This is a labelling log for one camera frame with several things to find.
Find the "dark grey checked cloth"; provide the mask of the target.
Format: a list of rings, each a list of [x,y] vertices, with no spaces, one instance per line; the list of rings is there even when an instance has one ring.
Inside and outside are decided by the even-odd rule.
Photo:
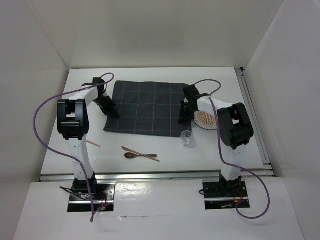
[[[119,118],[108,117],[105,132],[179,138],[192,123],[179,123],[185,83],[116,81],[112,101]]]

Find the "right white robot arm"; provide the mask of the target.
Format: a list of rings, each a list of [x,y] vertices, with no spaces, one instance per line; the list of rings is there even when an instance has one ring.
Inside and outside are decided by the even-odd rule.
[[[202,111],[215,116],[218,133],[218,150],[224,166],[219,173],[218,187],[223,196],[232,196],[241,186],[241,165],[244,152],[254,129],[243,103],[227,103],[213,98],[208,93],[201,94],[196,86],[183,89],[179,124],[194,119],[195,112]]]

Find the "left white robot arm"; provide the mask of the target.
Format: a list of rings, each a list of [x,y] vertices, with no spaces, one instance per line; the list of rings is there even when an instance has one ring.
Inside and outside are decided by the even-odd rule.
[[[88,200],[97,197],[99,187],[87,148],[90,129],[87,108],[95,103],[105,116],[115,119],[120,117],[106,91],[107,82],[102,77],[95,77],[91,83],[84,83],[73,96],[57,102],[57,130],[66,140],[73,159],[73,190]]]

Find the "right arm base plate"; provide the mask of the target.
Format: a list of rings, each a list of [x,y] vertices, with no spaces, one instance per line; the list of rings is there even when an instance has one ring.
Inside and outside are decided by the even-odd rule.
[[[250,208],[250,201],[246,184],[241,182],[240,186],[230,193],[223,193],[218,182],[203,182],[199,194],[204,197],[206,210],[224,210],[238,208]]]

